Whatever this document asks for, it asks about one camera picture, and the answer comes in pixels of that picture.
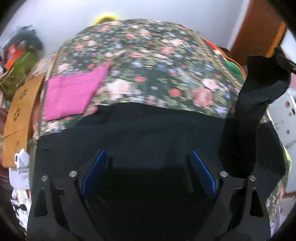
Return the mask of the black pants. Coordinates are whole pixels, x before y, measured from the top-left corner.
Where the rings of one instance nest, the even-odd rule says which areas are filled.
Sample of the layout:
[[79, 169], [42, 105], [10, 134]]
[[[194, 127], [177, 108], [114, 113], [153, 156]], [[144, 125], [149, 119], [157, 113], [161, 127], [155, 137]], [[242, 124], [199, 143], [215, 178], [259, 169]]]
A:
[[248, 57], [247, 79], [224, 119], [119, 103], [42, 136], [33, 186], [46, 174], [81, 169], [103, 149], [107, 163], [85, 203], [105, 240], [195, 240], [212, 199], [188, 164], [192, 150], [232, 177], [255, 176], [266, 202], [286, 171], [273, 124], [261, 123], [267, 106], [290, 85], [291, 73], [276, 61], [284, 52], [274, 51], [269, 58]]

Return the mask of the brown wooden door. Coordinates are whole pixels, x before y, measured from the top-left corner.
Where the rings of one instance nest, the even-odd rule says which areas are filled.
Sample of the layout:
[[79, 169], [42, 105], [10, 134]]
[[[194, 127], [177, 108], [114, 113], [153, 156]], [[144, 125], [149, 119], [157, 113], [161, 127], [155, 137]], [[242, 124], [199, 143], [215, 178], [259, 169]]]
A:
[[250, 55], [270, 57], [287, 30], [286, 23], [268, 1], [250, 1], [230, 56], [241, 66]]

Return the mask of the white folded cloth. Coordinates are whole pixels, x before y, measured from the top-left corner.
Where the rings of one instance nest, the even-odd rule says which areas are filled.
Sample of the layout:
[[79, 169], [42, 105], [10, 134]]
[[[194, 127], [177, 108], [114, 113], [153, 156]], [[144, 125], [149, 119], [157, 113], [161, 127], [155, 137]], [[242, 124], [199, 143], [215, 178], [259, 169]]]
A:
[[10, 185], [15, 189], [29, 190], [30, 155], [25, 149], [21, 149], [19, 164], [15, 168], [9, 168]]

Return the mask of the small white smartwatch device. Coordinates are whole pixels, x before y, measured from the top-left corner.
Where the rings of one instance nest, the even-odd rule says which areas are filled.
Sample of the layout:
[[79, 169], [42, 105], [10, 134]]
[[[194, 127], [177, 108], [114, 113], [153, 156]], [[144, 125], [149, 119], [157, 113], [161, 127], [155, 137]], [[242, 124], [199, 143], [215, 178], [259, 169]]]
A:
[[18, 164], [19, 164], [19, 160], [20, 160], [20, 158], [19, 158], [19, 154], [18, 154], [18, 153], [15, 153], [15, 155], [14, 155], [14, 163], [15, 163], [16, 165], [18, 165]]

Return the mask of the wooden lap desk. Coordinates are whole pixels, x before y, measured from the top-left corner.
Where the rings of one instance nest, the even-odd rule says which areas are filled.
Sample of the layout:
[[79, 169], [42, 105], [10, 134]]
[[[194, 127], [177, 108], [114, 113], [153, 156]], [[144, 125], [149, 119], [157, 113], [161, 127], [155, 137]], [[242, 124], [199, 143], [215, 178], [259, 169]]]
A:
[[15, 154], [27, 149], [32, 134], [31, 115], [44, 78], [44, 73], [35, 76], [20, 87], [13, 97], [4, 127], [4, 168], [15, 167]]

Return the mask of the folded pink pants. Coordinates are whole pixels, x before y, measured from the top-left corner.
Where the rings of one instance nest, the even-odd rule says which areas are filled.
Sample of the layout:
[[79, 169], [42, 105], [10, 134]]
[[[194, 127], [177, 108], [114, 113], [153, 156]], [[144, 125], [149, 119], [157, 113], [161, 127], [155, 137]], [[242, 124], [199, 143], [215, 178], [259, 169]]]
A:
[[107, 77], [105, 63], [87, 73], [56, 76], [48, 80], [45, 98], [46, 121], [84, 113], [93, 95]]

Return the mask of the green fabric storage bag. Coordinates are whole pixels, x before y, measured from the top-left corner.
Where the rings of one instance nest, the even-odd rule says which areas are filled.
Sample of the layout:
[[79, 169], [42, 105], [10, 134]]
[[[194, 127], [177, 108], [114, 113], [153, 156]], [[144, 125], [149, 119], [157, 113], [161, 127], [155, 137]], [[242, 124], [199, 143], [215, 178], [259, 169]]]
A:
[[1, 77], [1, 91], [5, 100], [11, 101], [13, 99], [15, 92], [25, 83], [27, 76], [38, 60], [39, 58], [34, 50], [25, 50], [8, 71], [8, 74]]

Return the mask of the striped blanket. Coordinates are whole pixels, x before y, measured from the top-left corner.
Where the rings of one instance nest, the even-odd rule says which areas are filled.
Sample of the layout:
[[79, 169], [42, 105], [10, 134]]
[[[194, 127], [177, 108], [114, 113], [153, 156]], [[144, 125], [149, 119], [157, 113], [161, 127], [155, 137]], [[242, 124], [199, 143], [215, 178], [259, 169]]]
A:
[[29, 80], [39, 74], [42, 74], [42, 73], [47, 74], [48, 71], [50, 71], [51, 66], [55, 62], [56, 55], [57, 55], [57, 52], [54, 52], [51, 55], [38, 61], [29, 73]]

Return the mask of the orange box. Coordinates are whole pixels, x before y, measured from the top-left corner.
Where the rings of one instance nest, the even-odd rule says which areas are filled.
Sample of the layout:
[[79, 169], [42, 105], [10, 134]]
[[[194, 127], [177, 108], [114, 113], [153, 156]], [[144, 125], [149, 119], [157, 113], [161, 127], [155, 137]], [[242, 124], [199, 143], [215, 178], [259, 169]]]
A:
[[14, 63], [22, 56], [24, 48], [16, 47], [16, 45], [11, 45], [8, 50], [8, 59], [5, 65], [5, 69], [9, 71]]

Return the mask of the grey plush pillow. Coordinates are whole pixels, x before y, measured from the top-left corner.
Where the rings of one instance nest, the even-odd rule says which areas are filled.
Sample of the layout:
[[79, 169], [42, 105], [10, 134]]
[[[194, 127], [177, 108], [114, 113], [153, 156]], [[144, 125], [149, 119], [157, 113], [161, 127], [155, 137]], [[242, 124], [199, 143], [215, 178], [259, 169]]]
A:
[[35, 50], [42, 50], [43, 43], [40, 38], [36, 35], [34, 30], [20, 30], [14, 34], [8, 41], [7, 46], [10, 47], [13, 44], [26, 41], [27, 46], [32, 46]]

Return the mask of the yellow bed footboard arch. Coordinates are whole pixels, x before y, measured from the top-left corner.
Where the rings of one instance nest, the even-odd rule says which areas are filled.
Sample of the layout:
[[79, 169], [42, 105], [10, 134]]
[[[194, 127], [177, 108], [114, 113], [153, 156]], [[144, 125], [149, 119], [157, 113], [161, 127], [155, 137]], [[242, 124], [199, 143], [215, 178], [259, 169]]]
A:
[[106, 22], [112, 22], [112, 21], [119, 21], [120, 18], [116, 15], [104, 15], [104, 16], [99, 16], [93, 21], [93, 25], [97, 24], [102, 24]]

